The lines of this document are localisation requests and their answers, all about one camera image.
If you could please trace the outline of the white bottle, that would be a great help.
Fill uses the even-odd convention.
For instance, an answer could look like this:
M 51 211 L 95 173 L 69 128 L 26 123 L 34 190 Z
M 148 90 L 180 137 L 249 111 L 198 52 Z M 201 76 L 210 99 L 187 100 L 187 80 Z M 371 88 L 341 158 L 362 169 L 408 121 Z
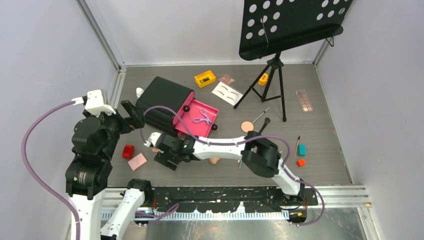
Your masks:
M 136 97 L 139 98 L 144 93 L 144 89 L 141 87 L 136 88 Z

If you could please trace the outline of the purple eyelash curler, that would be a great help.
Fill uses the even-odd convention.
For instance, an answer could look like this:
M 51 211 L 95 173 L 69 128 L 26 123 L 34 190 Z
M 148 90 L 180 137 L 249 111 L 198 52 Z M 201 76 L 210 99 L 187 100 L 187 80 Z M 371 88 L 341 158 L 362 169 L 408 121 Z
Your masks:
M 204 122 L 206 123 L 207 126 L 211 125 L 213 123 L 213 121 L 210 119 L 210 117 L 208 116 L 208 112 L 202 108 L 199 109 L 199 113 L 202 115 L 202 117 L 195 117 L 192 119 L 193 123 L 201 123 Z

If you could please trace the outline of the black drawer organizer cabinet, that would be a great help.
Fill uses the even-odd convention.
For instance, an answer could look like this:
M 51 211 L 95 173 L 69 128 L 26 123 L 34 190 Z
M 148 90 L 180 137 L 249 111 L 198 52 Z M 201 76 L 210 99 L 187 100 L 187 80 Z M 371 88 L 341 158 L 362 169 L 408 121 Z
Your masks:
M 193 89 L 157 76 L 138 97 L 135 106 L 144 111 L 154 106 L 164 106 L 182 116 L 184 107 L 190 104 L 194 96 Z M 152 109 L 145 114 L 144 120 L 147 125 L 167 134 L 175 136 L 179 132 L 176 130 L 178 118 L 166 109 Z

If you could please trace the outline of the black makeup brush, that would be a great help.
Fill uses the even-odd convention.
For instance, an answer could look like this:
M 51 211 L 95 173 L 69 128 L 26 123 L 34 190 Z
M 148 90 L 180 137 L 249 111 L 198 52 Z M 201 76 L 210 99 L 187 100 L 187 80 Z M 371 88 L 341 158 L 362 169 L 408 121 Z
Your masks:
M 265 128 L 268 126 L 268 124 L 271 122 L 271 119 L 269 117 L 266 117 L 264 119 L 264 123 L 262 125 L 262 127 L 260 128 L 258 134 L 261 135 L 263 133 L 263 131 L 265 130 Z

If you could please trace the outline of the long eyeshadow palette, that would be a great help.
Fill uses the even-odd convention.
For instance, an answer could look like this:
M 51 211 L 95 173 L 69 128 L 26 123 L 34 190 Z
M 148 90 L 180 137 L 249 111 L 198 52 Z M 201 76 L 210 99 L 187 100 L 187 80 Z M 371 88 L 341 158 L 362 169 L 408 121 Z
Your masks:
M 297 90 L 295 92 L 295 95 L 303 112 L 307 113 L 312 112 L 314 110 L 305 90 Z

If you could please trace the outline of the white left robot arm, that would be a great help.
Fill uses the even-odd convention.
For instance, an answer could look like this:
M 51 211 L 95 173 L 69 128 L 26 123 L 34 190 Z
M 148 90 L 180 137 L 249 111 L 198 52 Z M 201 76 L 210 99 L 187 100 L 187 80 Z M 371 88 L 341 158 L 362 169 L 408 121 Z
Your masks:
M 144 127 L 143 112 L 130 101 L 121 105 L 128 112 L 98 116 L 83 112 L 71 138 L 74 159 L 65 172 L 65 191 L 77 213 L 72 221 L 73 240 L 120 240 L 139 207 L 148 207 L 154 199 L 148 180 L 133 178 L 124 191 L 123 199 L 105 226 L 101 226 L 102 205 L 113 169 L 111 160 L 120 136 Z

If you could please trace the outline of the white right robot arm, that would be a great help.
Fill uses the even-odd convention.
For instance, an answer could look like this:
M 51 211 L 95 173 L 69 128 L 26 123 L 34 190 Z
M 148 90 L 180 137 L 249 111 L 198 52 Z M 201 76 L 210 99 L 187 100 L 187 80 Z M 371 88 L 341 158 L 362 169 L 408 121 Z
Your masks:
M 288 203 L 299 205 L 306 197 L 305 184 L 288 169 L 274 136 L 249 131 L 236 138 L 207 138 L 186 136 L 184 139 L 167 133 L 153 132 L 144 145 L 156 149 L 154 160 L 176 170 L 181 162 L 230 159 L 243 162 L 255 175 L 272 179 L 281 189 Z

